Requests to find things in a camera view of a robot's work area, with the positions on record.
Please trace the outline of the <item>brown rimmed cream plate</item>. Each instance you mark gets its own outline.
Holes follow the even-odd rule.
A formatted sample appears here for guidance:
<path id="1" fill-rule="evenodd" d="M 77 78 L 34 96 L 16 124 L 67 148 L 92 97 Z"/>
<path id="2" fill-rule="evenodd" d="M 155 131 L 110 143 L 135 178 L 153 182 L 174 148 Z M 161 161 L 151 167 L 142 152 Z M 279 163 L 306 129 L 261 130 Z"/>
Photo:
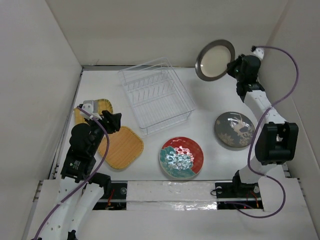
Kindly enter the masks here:
<path id="1" fill-rule="evenodd" d="M 235 48 L 231 42 L 218 39 L 208 43 L 195 62 L 196 75 L 205 82 L 213 82 L 227 73 L 227 64 L 235 60 Z"/>

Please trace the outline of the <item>red teal floral plate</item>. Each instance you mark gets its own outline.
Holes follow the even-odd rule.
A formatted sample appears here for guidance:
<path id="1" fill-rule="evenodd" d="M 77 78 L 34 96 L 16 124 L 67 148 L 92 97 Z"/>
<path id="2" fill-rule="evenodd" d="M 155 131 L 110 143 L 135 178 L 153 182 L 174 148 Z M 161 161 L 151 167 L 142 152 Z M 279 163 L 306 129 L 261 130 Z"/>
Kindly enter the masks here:
<path id="1" fill-rule="evenodd" d="M 160 149 L 159 163 L 168 176 L 190 180 L 201 171 L 204 153 L 196 141 L 184 136 L 174 137 Z"/>

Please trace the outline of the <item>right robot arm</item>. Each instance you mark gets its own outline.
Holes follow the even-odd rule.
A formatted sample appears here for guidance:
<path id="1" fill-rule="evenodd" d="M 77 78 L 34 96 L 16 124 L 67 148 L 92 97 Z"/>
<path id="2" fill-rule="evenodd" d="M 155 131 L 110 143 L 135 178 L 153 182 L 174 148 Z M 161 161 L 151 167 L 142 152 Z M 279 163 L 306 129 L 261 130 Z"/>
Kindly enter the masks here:
<path id="1" fill-rule="evenodd" d="M 260 66 L 258 56 L 244 54 L 227 64 L 227 73 L 237 81 L 237 94 L 258 121 L 247 165 L 232 179 L 231 191 L 240 198 L 253 191 L 271 169 L 294 158 L 299 133 L 298 125 L 286 121 L 270 103 L 258 82 Z"/>

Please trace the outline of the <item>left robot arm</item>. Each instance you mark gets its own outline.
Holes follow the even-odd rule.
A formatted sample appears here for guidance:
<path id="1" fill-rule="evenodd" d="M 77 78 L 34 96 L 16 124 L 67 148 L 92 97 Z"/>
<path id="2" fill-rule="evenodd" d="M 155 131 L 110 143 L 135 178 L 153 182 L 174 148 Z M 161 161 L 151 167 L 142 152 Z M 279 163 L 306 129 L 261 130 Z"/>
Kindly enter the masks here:
<path id="1" fill-rule="evenodd" d="M 39 226 L 35 240 L 75 240 L 100 198 L 111 194 L 111 178 L 99 173 L 95 154 L 103 138 L 121 128 L 121 113 L 93 115 L 78 106 L 85 122 L 71 130 L 55 206 Z"/>

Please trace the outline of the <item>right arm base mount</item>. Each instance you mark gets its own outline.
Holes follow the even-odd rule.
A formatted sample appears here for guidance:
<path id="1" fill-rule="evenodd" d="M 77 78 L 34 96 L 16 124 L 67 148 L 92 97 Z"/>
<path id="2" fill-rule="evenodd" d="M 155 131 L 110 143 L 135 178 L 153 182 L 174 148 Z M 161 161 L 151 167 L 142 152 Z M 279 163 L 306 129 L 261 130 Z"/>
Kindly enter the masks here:
<path id="1" fill-rule="evenodd" d="M 258 183 L 242 183 L 239 171 L 232 181 L 218 181 L 210 194 L 217 199 L 219 210 L 231 209 L 263 209 Z"/>

